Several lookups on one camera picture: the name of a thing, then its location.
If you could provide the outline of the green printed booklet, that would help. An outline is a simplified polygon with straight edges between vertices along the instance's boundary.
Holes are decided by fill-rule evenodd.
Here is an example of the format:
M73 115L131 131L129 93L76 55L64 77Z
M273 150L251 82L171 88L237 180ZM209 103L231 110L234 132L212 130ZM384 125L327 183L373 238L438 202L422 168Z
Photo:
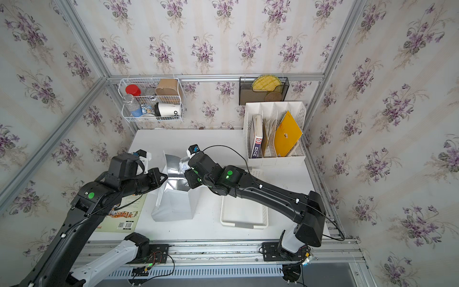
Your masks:
M110 211L95 232L133 232L141 216L146 198L146 195L123 197L121 203Z

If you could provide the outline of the clear plastic bottle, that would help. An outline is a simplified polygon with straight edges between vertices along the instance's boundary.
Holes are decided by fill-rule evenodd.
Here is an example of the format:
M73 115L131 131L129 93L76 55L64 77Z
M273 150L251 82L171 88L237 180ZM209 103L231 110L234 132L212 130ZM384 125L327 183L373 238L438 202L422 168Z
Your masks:
M143 115L141 104L132 94L126 94L123 99L124 107L129 111L132 117L141 117Z

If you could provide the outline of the brown cardboard box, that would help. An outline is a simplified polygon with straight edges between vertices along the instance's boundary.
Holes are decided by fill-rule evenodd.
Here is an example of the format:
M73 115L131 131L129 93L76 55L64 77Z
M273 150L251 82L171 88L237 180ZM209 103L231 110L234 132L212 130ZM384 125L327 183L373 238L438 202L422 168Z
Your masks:
M155 94L158 96L179 96L179 82L173 78L160 79Z

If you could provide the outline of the white black cylinder can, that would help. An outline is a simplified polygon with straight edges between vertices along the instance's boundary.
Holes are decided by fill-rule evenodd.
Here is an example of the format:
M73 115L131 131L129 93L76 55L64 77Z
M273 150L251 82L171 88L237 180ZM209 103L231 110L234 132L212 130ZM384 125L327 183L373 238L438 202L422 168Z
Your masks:
M154 112L156 117L180 117L181 106L176 104L165 104L158 102L154 105Z

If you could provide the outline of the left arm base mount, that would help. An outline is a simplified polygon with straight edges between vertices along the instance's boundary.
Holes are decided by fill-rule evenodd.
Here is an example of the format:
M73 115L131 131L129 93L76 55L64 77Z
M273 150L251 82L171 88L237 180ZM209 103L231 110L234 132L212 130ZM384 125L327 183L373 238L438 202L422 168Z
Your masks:
M136 256L129 264L166 263L169 244L151 243L147 237L135 232L127 235L124 240L131 241L137 246Z

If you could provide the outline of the white plastic file organizer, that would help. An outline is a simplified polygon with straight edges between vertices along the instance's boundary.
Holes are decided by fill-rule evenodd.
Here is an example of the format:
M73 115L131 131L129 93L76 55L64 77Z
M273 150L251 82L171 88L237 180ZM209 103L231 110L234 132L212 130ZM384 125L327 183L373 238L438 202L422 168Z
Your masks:
M299 166L306 106L302 102L259 102L245 106L245 156L249 166Z

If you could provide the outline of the clear ice pack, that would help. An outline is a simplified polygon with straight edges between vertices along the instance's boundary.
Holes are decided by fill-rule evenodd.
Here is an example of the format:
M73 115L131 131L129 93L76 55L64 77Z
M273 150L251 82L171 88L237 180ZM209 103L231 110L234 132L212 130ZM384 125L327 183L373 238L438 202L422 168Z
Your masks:
M191 169L189 165L189 161L190 161L189 157L184 157L179 160L179 171L181 173L185 173L186 171Z

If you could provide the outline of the white perforated plastic tray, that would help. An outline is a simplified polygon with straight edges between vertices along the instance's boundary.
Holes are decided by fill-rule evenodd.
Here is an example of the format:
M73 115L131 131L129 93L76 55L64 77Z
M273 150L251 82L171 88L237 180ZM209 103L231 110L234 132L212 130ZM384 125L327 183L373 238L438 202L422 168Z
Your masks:
M268 208L247 199L223 197L220 221L227 227L265 229L269 225Z

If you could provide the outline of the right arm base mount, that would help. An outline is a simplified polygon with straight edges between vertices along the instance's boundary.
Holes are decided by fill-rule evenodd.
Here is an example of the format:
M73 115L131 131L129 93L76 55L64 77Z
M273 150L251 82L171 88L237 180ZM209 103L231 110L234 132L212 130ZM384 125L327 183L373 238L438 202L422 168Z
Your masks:
M308 246L302 246L296 253L292 253L283 249L280 242L263 242L259 253L265 262L305 262L311 257L311 249Z

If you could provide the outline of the black mesh wall holder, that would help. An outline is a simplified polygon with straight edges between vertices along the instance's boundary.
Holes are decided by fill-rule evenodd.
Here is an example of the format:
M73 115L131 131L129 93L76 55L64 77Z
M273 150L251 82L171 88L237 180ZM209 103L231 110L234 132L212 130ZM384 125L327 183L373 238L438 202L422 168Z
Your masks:
M290 82L286 77L280 77L279 83L273 88L254 88L257 77L239 78L239 105L254 102L283 102L286 99Z

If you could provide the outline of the white insulated delivery bag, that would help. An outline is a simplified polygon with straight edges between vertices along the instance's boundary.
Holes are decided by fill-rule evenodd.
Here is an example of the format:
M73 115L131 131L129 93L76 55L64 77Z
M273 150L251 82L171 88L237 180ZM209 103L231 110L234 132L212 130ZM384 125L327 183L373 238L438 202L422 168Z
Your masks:
M151 213L155 222L172 222L192 220L200 198L199 189L190 189L184 173L179 171L180 157L164 155L166 165L163 172L167 174L166 183L160 188Z

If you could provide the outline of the beige papers in organizer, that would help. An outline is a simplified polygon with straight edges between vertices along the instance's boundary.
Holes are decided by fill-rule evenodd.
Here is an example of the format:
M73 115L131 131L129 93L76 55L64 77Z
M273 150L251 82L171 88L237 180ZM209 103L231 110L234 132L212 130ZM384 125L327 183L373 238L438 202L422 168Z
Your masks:
M274 134L277 129L277 110L273 107L269 114L263 115L263 132L264 139L262 141L262 155L263 158L276 157L274 147Z

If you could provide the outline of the purple white book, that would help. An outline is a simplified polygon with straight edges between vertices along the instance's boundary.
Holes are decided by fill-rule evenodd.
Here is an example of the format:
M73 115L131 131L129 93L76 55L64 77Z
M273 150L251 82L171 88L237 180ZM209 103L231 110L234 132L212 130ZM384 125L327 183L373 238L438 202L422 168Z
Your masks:
M251 129L251 151L249 153L251 159L258 159L261 156L263 134L262 115L255 114L252 117Z

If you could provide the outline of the aluminium rail frame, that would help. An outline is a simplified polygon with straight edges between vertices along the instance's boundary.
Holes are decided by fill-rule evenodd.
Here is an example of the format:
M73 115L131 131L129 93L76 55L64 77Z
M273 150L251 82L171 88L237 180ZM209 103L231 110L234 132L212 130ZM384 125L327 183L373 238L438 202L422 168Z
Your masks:
M262 264L263 240L242 241L184 241L168 243L168 254L177 265ZM91 241L80 253L74 267L81 267L114 249L118 241ZM311 248L315 263L364 263L365 259L355 240L337 242L326 239L321 247Z

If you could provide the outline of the yellow folder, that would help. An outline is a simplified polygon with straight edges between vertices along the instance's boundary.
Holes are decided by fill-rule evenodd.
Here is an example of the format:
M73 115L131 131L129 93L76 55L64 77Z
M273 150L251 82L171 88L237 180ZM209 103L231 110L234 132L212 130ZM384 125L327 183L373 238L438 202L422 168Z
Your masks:
M274 134L274 147L277 157L286 157L296 146L302 131L292 114L286 111Z

